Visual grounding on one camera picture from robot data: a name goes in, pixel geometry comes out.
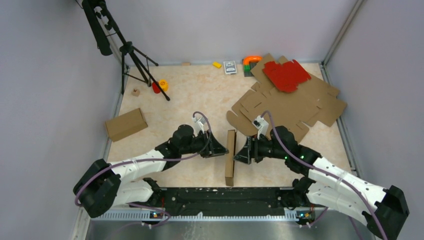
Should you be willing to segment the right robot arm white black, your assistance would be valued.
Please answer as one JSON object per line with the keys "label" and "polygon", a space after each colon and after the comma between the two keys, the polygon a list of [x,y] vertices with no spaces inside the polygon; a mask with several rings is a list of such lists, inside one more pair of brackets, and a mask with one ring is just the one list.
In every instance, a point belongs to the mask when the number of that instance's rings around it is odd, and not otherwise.
{"label": "right robot arm white black", "polygon": [[293,200],[299,206],[321,205],[345,214],[367,227],[382,240],[396,240],[410,214],[404,192],[369,183],[345,171],[319,152],[298,144],[284,126],[270,138],[248,136],[233,159],[245,164],[264,158],[283,160],[303,177],[294,185]]}

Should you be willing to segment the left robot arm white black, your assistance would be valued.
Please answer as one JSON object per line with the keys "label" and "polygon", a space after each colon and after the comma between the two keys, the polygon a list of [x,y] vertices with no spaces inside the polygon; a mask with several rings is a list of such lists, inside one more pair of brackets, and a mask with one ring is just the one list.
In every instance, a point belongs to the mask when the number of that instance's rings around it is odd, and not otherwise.
{"label": "left robot arm white black", "polygon": [[196,156],[211,158],[228,153],[210,130],[195,133],[191,126],[183,124],[167,141],[144,154],[115,162],[103,158],[94,161],[73,188],[75,204],[83,207],[91,218],[133,202],[154,207],[160,202],[161,194],[147,182],[137,185],[137,179],[163,172]]}

